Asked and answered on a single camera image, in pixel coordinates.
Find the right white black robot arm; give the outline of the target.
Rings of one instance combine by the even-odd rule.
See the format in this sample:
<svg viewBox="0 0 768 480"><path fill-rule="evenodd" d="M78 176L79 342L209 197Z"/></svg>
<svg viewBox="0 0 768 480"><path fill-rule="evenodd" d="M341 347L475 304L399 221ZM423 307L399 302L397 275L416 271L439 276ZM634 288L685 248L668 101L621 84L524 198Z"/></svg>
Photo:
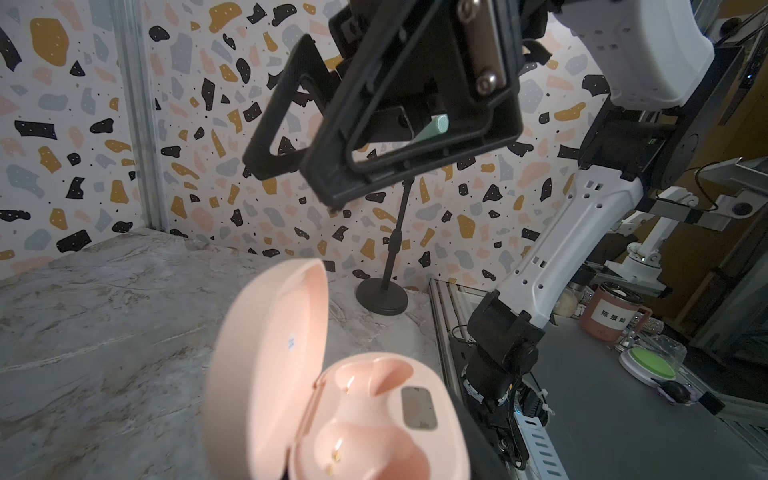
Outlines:
<svg viewBox="0 0 768 480"><path fill-rule="evenodd" d="M243 161L258 179L299 172L333 209L512 144L520 75L543 64L554 16L583 43L609 98L578 152L574 189L531 252L472 313L475 394L461 418L481 471L506 459L514 392L567 281L648 189L676 180L743 56L714 45L687 1L352 1L329 23L328 69L293 47Z"/></svg>

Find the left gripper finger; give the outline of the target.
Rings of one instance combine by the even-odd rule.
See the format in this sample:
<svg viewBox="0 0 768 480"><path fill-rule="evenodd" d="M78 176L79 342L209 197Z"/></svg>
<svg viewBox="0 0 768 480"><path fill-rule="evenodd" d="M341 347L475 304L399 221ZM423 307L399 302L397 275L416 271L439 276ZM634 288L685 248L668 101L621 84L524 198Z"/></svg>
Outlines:
<svg viewBox="0 0 768 480"><path fill-rule="evenodd" d="M470 461L471 480L509 480L510 475L461 400L449 393Z"/></svg>

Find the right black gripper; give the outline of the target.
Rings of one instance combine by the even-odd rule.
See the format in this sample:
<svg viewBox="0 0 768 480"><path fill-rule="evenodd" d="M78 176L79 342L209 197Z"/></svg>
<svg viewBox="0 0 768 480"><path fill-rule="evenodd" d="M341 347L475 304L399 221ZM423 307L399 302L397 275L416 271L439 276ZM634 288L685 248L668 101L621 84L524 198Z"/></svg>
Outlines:
<svg viewBox="0 0 768 480"><path fill-rule="evenodd" d="M299 169L337 209L512 143L523 129L519 78L549 60L548 12L546 1L349 2L330 22L340 76L303 35L270 81L244 166L259 180ZM296 115L308 105L323 120L298 149Z"/></svg>

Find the pink earbud case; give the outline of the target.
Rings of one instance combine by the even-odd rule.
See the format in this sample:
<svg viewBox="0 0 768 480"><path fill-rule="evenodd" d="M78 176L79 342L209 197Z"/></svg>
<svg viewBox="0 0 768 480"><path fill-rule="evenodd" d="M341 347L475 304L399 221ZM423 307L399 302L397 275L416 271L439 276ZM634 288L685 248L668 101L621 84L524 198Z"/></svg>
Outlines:
<svg viewBox="0 0 768 480"><path fill-rule="evenodd" d="M467 479L441 378L383 352L324 365L326 270L281 262L232 303L208 368L203 440L218 479Z"/></svg>

